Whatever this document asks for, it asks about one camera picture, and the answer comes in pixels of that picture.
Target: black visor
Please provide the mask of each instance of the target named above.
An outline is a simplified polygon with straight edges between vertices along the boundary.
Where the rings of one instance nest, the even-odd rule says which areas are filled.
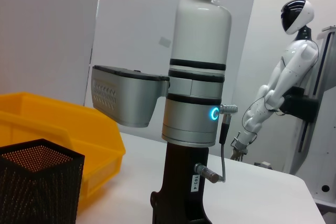
[[[283,6],[281,10],[281,22],[285,31],[294,23],[303,7],[305,6],[305,0],[293,0]]]

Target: humanoid robot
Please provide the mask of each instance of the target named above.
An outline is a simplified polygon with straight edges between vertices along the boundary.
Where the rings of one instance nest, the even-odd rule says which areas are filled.
[[[263,121],[278,112],[285,94],[304,92],[319,55],[318,46],[311,39],[311,29],[307,27],[313,18],[314,11],[308,1],[294,0],[283,6],[281,21],[286,34],[298,34],[282,53],[268,84],[259,88],[255,102],[244,114],[243,128],[234,139],[232,159],[247,154],[246,147],[256,139]]]

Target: black mount bracket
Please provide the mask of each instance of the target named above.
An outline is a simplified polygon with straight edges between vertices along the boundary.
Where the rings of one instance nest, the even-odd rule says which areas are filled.
[[[305,96],[304,92],[303,88],[292,87],[289,89],[283,95],[285,101],[281,105],[280,110],[285,114],[293,115],[308,123],[312,123],[318,114],[319,101]]]
[[[194,172],[207,165],[209,149],[167,143],[161,190],[151,194],[153,224],[212,224],[204,211],[205,178]]]

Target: black stripe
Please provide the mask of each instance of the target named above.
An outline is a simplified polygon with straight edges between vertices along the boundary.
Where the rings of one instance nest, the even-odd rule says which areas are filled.
[[[306,138],[306,133],[307,133],[307,128],[308,128],[308,122],[305,123],[305,127],[303,128],[303,132],[302,132],[302,137],[300,140],[300,145],[299,145],[299,149],[298,149],[298,153],[302,152],[302,148],[303,148],[303,144],[304,144],[304,139]]]
[[[170,77],[176,77],[182,79],[190,79],[195,81],[206,81],[206,82],[219,82],[219,83],[224,83],[225,79],[224,76],[206,76],[203,74],[186,73],[174,70],[169,70],[168,75]]]
[[[183,67],[191,67],[191,68],[223,70],[223,71],[226,70],[226,65],[225,64],[202,62],[202,61],[194,61],[194,60],[171,59],[170,60],[170,65],[183,66]]]
[[[325,56],[327,54],[327,50],[328,50],[328,46],[329,46],[329,41],[330,41],[330,36],[332,33],[329,33],[327,36],[327,41],[325,42],[326,45],[324,46],[324,51],[323,51],[323,55],[322,55],[322,59],[321,59],[321,63],[320,63],[320,68],[319,68],[319,72],[317,74],[317,78],[316,78],[316,82],[315,82],[315,87],[314,87],[314,91],[313,91],[313,95],[316,95],[317,92],[317,88],[319,86],[319,82],[320,82],[320,78],[321,78],[321,74],[322,74],[322,70],[323,70],[323,65],[324,65],[324,61],[325,61]]]
[[[199,105],[214,105],[218,106],[221,104],[221,99],[204,99],[204,98],[197,98],[197,97],[185,97],[184,95],[178,94],[168,94],[167,99],[175,101],[175,102],[184,102],[184,103],[191,103],[191,104],[199,104]]]

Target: mesh pencil holder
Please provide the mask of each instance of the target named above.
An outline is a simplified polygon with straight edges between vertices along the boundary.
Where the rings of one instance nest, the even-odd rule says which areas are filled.
[[[75,223],[84,158],[45,139],[0,147],[0,224]]]

